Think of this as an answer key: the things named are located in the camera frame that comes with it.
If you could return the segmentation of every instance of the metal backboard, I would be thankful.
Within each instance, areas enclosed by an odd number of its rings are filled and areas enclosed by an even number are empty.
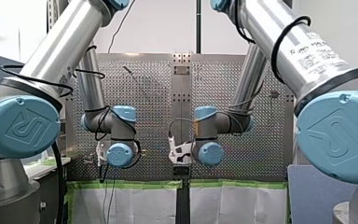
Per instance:
[[[141,161],[130,170],[118,172],[118,178],[172,179],[167,138],[171,120],[179,114],[191,118],[192,111],[199,105],[227,109],[245,57],[188,54],[186,57],[189,74],[184,67],[175,67],[178,54],[99,54],[100,71],[106,74],[103,80],[106,103],[137,108],[136,138],[146,149]],[[270,97],[272,91],[279,93],[278,98]],[[255,128],[242,137],[220,135],[219,141],[226,151],[224,161],[215,168],[193,165],[193,177],[283,181],[286,166],[292,160],[293,96],[289,92],[268,70],[255,105]],[[78,157],[69,167],[68,177],[95,179],[98,176],[94,153],[97,143],[94,134],[79,125],[83,110],[77,91],[73,103],[76,127],[72,135],[76,137]],[[180,132],[182,137],[189,132],[188,124],[176,127],[185,129]]]

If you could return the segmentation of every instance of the aluminum tube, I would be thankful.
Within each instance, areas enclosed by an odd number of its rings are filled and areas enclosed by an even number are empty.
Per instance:
[[[78,67],[82,70],[99,71],[95,49],[90,49],[85,53]],[[80,95],[83,100],[83,109],[85,111],[97,110],[105,107],[103,84],[98,75],[77,72],[77,81],[79,84]]]
[[[255,94],[264,80],[267,58],[257,45],[251,45],[243,63],[240,80],[229,111],[249,114],[255,104]]]
[[[233,6],[230,8],[232,18]],[[269,60],[282,30],[296,18],[297,16],[292,14],[291,9],[282,0],[241,2],[241,24],[249,31]],[[323,56],[319,55],[320,50],[324,50]],[[303,54],[304,51],[312,52],[310,57],[316,58],[303,58],[307,55]],[[277,67],[283,81],[298,101],[332,77],[353,69],[348,63],[337,58],[336,53],[306,24],[294,27],[283,40],[278,52]]]
[[[65,84],[103,24],[103,13],[86,0],[72,0],[20,74]],[[57,97],[62,89],[35,83]]]

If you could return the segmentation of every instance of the light blue joint cap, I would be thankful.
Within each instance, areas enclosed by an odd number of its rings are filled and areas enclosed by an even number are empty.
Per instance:
[[[35,96],[0,101],[0,158],[23,159],[37,155],[56,140],[60,115],[48,101]]]
[[[132,158],[132,150],[122,143],[115,143],[107,150],[107,161],[116,167],[130,165]]]
[[[229,2],[229,0],[211,0],[211,7],[213,10],[222,12],[224,9],[226,9],[226,6]]]
[[[215,106],[199,106],[194,111],[195,120],[207,119],[217,113],[217,108]]]
[[[110,4],[116,9],[116,10],[123,10],[126,8],[130,0],[108,0]]]
[[[249,118],[248,127],[245,129],[245,131],[246,131],[246,132],[251,131],[254,126],[255,126],[255,120],[254,120],[253,116],[251,116],[251,117]]]
[[[199,160],[204,165],[216,166],[222,161],[223,155],[224,151],[219,144],[209,142],[200,148]]]
[[[358,184],[358,91],[335,91],[309,102],[297,120],[297,141],[323,173]]]
[[[115,105],[113,111],[128,122],[136,121],[136,109],[129,105]]]
[[[90,131],[90,129],[87,127],[86,125],[86,115],[82,115],[81,119],[80,119],[80,126],[85,130],[85,131]]]

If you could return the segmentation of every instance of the metal post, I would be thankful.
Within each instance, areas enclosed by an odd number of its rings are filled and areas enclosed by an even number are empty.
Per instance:
[[[197,53],[201,54],[201,0],[197,0]]]

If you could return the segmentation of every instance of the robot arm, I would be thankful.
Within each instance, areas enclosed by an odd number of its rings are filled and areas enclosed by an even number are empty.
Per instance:
[[[297,141],[310,162],[358,184],[358,68],[340,59],[282,0],[213,0],[212,7],[234,24],[238,20],[295,95]]]
[[[219,133],[243,133],[253,126],[252,110],[260,92],[267,59],[256,45],[251,45],[243,64],[240,80],[227,112],[214,106],[195,110],[196,145],[192,148],[196,161],[215,166],[223,159],[224,150],[217,142]]]
[[[0,83],[0,159],[21,159],[46,150],[60,130],[59,98],[77,65],[95,71],[95,50],[87,50],[101,26],[127,6],[128,0],[73,0],[39,48],[16,77]],[[91,132],[111,133],[113,141],[125,142],[118,151],[133,150],[135,111],[103,101],[101,80],[79,74],[79,85]],[[122,129],[118,132],[112,128]]]
[[[78,71],[98,72],[97,55],[92,43],[80,61]],[[134,140],[136,109],[128,105],[113,108],[106,105],[101,76],[78,72],[77,78],[85,111],[81,125],[92,133],[110,133],[112,146],[106,153],[109,164],[116,167],[130,165],[134,156],[140,153],[140,147]]]

